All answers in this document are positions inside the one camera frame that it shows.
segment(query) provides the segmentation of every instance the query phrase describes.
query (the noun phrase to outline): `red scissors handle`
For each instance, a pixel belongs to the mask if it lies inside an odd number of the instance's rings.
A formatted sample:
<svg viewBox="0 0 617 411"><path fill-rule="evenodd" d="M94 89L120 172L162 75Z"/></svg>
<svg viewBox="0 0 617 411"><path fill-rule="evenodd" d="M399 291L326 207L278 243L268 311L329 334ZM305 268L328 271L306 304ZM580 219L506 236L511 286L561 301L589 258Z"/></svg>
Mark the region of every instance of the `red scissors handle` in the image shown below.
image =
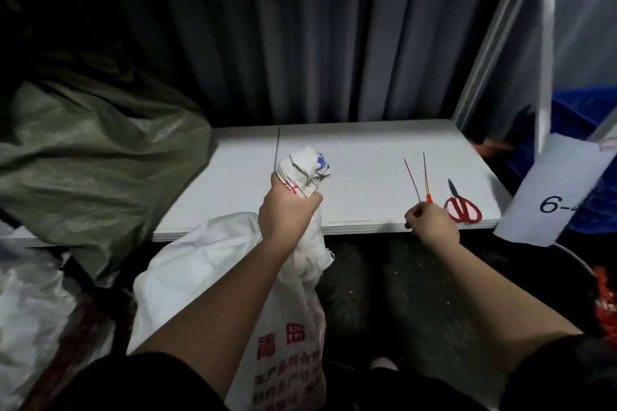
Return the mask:
<svg viewBox="0 0 617 411"><path fill-rule="evenodd" d="M452 206L454 207L454 211L457 214L456 216L450 213L450 209L448 208L449 203L451 203ZM471 208L472 210L476 212L476 217L474 219L471 219L469 217L469 208ZM445 205L443 205L443 209L446 210L448 214L450 215L450 218L452 218L457 223L474 224L474 223L479 223L480 221L482 221L482 212L471 201L467 200L467 198L459 197L457 199L456 197L450 197L448 200L445 201Z"/></svg>

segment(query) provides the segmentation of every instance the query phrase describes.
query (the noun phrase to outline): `number 6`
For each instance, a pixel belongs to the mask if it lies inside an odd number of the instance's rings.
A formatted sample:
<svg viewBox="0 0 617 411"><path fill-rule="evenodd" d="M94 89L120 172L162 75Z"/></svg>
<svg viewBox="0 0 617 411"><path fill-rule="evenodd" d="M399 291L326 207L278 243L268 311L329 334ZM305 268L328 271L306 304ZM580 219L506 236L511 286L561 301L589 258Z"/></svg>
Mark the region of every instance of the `number 6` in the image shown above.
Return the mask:
<svg viewBox="0 0 617 411"><path fill-rule="evenodd" d="M551 200L551 198L557 198L558 202L561 202L563 200L563 198L558 197L557 195L553 195L552 197L548 197L546 198L541 204L540 204L540 211L542 213L552 213L555 210L557 210L559 208L559 204L557 204L554 201L549 201ZM551 209L546 210L545 207L548 205L552 205L553 207Z"/></svg>

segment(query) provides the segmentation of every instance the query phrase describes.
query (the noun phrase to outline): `dark floor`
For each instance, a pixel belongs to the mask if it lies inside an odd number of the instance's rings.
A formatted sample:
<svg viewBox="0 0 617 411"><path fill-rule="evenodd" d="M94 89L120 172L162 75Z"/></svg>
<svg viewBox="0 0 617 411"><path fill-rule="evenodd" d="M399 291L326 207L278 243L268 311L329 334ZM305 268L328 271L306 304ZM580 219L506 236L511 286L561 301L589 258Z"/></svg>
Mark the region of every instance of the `dark floor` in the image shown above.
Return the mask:
<svg viewBox="0 0 617 411"><path fill-rule="evenodd" d="M485 231L463 242L580 328L597 334L595 281L561 252L517 252ZM326 237L335 261L317 285L326 313L329 408L351 408L355 371L385 355L496 408L506 376L470 321L451 276L411 234Z"/></svg>

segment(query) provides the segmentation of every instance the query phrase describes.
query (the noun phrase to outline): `white table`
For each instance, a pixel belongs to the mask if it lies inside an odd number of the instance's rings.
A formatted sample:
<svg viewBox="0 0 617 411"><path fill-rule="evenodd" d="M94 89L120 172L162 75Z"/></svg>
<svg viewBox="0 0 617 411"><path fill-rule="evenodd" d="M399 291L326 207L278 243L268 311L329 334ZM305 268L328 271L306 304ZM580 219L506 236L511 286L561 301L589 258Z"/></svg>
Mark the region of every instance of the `white table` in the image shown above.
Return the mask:
<svg viewBox="0 0 617 411"><path fill-rule="evenodd" d="M418 198L403 158L424 199L423 151L433 201L443 205L451 197L451 179L482 211L480 223L461 229L495 227L512 200L450 120L234 127L217 129L215 136L219 145L210 164L166 213L153 240L173 241L217 216L257 212L275 162L307 145L332 169L320 187L324 234L405 231L403 215ZM11 238L45 245L23 227Z"/></svg>

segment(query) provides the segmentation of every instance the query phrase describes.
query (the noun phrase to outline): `scissors blade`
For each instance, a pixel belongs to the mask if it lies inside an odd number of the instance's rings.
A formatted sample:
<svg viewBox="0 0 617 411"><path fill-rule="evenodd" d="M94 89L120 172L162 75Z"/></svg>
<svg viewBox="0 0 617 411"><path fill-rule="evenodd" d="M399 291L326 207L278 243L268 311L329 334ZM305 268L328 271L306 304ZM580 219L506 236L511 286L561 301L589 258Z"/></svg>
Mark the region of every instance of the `scissors blade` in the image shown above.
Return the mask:
<svg viewBox="0 0 617 411"><path fill-rule="evenodd" d="M459 192L457 192L457 188L454 187L454 184L450 179L448 179L448 185L450 186L450 192L452 192L452 196L455 198L460 198Z"/></svg>

